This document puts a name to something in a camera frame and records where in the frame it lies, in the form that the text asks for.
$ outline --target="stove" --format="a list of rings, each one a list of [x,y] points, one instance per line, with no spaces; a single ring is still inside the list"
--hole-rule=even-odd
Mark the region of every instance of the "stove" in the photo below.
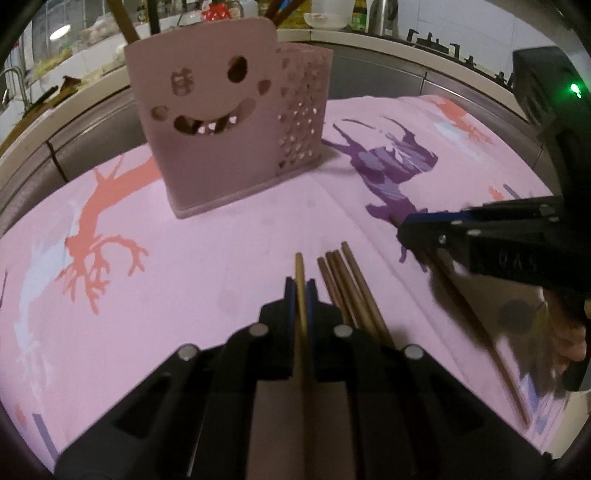
[[[438,38],[433,41],[433,34],[431,32],[427,34],[427,38],[420,38],[419,35],[420,33],[417,30],[411,28],[408,30],[406,41],[403,40],[402,42],[411,44],[412,46],[420,48],[421,50],[427,50],[432,53],[436,53],[439,56],[447,57],[451,61],[455,61],[456,63],[459,63],[476,73],[484,75],[502,87],[512,90],[515,81],[515,76],[513,73],[511,73],[510,77],[507,79],[505,78],[505,72],[497,73],[487,69],[476,62],[472,55],[470,55],[468,58],[463,57],[461,55],[461,46],[459,44],[451,43],[449,46],[445,46],[439,43]]]

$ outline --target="countertop edge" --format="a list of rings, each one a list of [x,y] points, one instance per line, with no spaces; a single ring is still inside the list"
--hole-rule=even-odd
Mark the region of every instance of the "countertop edge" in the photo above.
[[[520,117],[525,117],[519,104],[508,90],[476,72],[418,48],[390,40],[340,31],[279,30],[278,38],[280,41],[316,41],[364,48],[398,57],[463,82],[496,100]],[[28,158],[55,133],[89,108],[128,87],[129,76],[127,68],[123,66],[38,118],[0,158],[0,188],[18,170],[23,158]]]
[[[311,30],[311,39],[316,42],[333,43],[377,51],[422,65],[430,70],[442,73],[469,85],[525,119],[523,110],[509,90],[491,82],[477,72],[473,72],[462,65],[449,61],[445,57],[440,57],[403,43],[375,37],[365,37],[355,33]]]

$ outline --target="purple animal print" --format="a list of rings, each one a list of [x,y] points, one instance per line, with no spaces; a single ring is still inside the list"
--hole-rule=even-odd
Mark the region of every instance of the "purple animal print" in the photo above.
[[[338,145],[326,140],[325,143],[350,156],[351,165],[361,175],[369,190],[383,201],[384,205],[366,205],[368,213],[376,219],[400,225],[408,215],[427,211],[427,209],[417,210],[414,204],[400,192],[400,184],[409,181],[415,175],[431,171],[438,158],[435,153],[419,145],[415,135],[405,126],[387,116],[383,118],[395,123],[404,131],[402,140],[398,140],[389,132],[382,132],[394,147],[393,152],[387,151],[385,147],[366,150],[336,124],[333,124],[333,127],[347,141],[347,145]],[[345,119],[344,121],[376,130],[357,120]],[[404,263],[406,257],[407,250],[402,247],[400,263]]]

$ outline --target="chopstick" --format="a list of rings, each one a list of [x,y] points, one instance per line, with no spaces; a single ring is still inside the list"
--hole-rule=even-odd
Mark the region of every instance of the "chopstick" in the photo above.
[[[390,223],[396,228],[399,227],[392,217],[390,217]],[[443,289],[450,296],[456,307],[462,312],[463,317],[470,324],[478,339],[484,344],[488,350],[489,355],[491,356],[493,363],[496,366],[496,370],[503,379],[507,390],[509,390],[509,394],[511,395],[515,407],[517,408],[517,412],[519,412],[519,416],[524,424],[524,427],[529,428],[531,424],[530,414],[524,404],[523,398],[521,398],[521,395],[519,394],[519,389],[517,388],[513,377],[509,373],[509,369],[505,364],[505,361],[497,351],[495,341],[488,333],[488,330],[486,330],[478,318],[478,315],[470,303],[466,300],[466,297],[464,297],[459,288],[456,287],[455,283],[452,282],[452,280],[447,276],[447,269],[436,254],[432,254],[430,252],[421,252],[417,257],[417,260],[425,261],[425,263],[431,267],[431,271],[440,280]]]
[[[268,18],[269,20],[273,20],[273,18],[275,17],[275,15],[277,15],[277,12],[281,8],[282,3],[283,3],[283,0],[272,0],[271,3],[269,3],[269,8],[267,9],[267,13],[265,13],[265,18]]]
[[[289,3],[283,10],[281,10],[276,17],[271,18],[275,26],[279,27],[279,25],[281,25],[285,21],[285,19],[287,19],[287,17],[289,17],[296,10],[296,8],[300,7],[301,4],[304,3],[304,1],[306,0],[292,0],[291,3]]]
[[[361,291],[361,296],[363,297],[365,304],[369,309],[369,314],[371,316],[372,322],[377,330],[379,339],[385,345],[390,347],[394,347],[394,341],[390,336],[390,332],[388,331],[388,327],[386,326],[386,322],[384,321],[384,317],[382,316],[382,312],[379,311],[378,304],[375,301],[374,295],[371,293],[367,282],[365,281],[365,277],[361,273],[361,269],[359,268],[359,264],[357,260],[355,260],[355,256],[349,247],[347,242],[341,243],[341,249],[343,250],[343,255],[349,264],[349,268],[351,269],[351,273],[353,274],[353,278]]]
[[[347,265],[345,265],[343,257],[341,257],[338,250],[335,250],[332,253],[335,256],[338,272],[345,284],[346,294],[351,300],[358,323],[361,324],[363,330],[368,332],[375,340],[378,340],[378,333],[374,323],[369,316],[369,312],[363,303],[359,290],[357,290],[357,286],[355,285],[355,282],[353,281],[353,278],[347,269]]]
[[[343,322],[352,327],[353,322],[351,322],[351,318],[349,317],[345,304],[343,303],[343,297],[340,296],[339,289],[336,286],[335,280],[330,273],[324,258],[320,257],[318,259],[318,267],[320,268],[322,279],[326,285],[326,290],[329,292],[330,301],[333,303],[333,305],[336,305],[339,308],[343,317]]]
[[[304,272],[304,258],[301,253],[295,255],[295,287],[297,290],[298,312],[300,321],[295,329],[295,347],[299,353],[301,394],[304,428],[304,478],[314,478],[314,418],[313,399],[311,397],[313,382],[310,363],[310,347],[308,341],[308,321],[306,310],[306,275]]]
[[[340,293],[341,298],[343,299],[343,307],[344,307],[342,310],[343,322],[349,326],[354,326],[354,327],[360,328],[359,323],[358,323],[357,319],[355,318],[355,312],[353,310],[353,303],[351,302],[351,299],[350,299],[349,295],[347,294],[347,287],[345,286],[345,281],[344,281],[343,277],[341,276],[341,273],[339,271],[339,267],[337,265],[335,255],[333,252],[326,252],[326,261],[328,262],[328,265],[330,268],[330,273],[332,273],[332,276],[335,280],[337,290]]]
[[[139,35],[129,19],[129,15],[123,6],[123,2],[121,0],[107,0],[107,4],[109,5],[111,13],[113,13],[113,18],[121,30],[125,41],[128,44],[138,41]]]

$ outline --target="kettle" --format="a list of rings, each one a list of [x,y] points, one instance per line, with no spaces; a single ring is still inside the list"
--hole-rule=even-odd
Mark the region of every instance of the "kettle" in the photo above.
[[[398,0],[374,0],[369,10],[368,33],[391,37],[397,15]]]

